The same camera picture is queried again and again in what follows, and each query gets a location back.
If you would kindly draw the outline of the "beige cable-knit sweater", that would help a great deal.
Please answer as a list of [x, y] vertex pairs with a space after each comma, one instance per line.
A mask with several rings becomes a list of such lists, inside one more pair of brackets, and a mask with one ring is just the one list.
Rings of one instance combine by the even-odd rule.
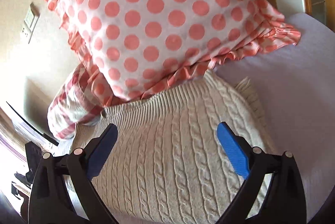
[[217, 138], [221, 122], [273, 152], [250, 80], [231, 86], [208, 71], [147, 100], [104, 109], [95, 126], [79, 125], [56, 153], [84, 147], [115, 124], [116, 144], [93, 185], [121, 222], [215, 223], [243, 182]]

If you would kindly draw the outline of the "red plaid pillow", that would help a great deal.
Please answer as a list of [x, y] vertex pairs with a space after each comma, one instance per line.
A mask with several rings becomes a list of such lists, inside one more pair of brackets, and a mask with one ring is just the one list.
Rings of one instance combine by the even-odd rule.
[[56, 139], [73, 138], [76, 125], [94, 125], [113, 93], [102, 73], [91, 75], [79, 64], [48, 107], [48, 126]]

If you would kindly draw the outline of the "lavender bed cover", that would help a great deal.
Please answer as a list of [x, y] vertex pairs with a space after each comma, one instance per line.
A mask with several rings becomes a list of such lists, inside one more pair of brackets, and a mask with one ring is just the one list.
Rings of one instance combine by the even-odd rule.
[[297, 45], [240, 61], [216, 74], [234, 85], [250, 78], [279, 153], [293, 153], [313, 223], [334, 223], [334, 32], [306, 14], [287, 19]]

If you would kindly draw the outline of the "pink polka dot pillow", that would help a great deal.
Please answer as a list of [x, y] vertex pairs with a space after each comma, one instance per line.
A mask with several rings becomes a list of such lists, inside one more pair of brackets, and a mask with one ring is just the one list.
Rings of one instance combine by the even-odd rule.
[[267, 0], [45, 0], [106, 106], [150, 97], [240, 60], [295, 45]]

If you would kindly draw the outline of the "wall power socket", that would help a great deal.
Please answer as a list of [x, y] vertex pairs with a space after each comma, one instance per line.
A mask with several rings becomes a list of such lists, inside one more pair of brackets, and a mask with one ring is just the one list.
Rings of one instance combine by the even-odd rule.
[[37, 21], [39, 19], [39, 11], [34, 3], [30, 3], [27, 13], [23, 20], [21, 39], [24, 43], [29, 44]]

